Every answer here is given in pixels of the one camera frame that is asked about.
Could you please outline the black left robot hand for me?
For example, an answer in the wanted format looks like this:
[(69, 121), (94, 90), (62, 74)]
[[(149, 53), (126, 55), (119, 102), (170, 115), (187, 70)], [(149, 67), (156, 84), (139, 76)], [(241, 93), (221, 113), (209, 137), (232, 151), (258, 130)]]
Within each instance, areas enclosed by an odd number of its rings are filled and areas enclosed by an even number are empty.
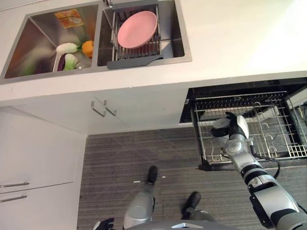
[(95, 225), (95, 230), (112, 230), (114, 227), (114, 218), (108, 218), (103, 221), (98, 221)]

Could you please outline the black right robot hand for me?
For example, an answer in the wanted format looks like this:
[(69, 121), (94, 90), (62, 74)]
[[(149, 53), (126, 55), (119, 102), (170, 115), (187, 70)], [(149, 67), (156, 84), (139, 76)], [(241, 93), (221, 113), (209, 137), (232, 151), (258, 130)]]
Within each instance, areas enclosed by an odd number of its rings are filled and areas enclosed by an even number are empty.
[(249, 139), (249, 128), (245, 118), (242, 115), (235, 115), (231, 112), (226, 112), (226, 118), (230, 120), (228, 127), (228, 135), (240, 134), (245, 139)]

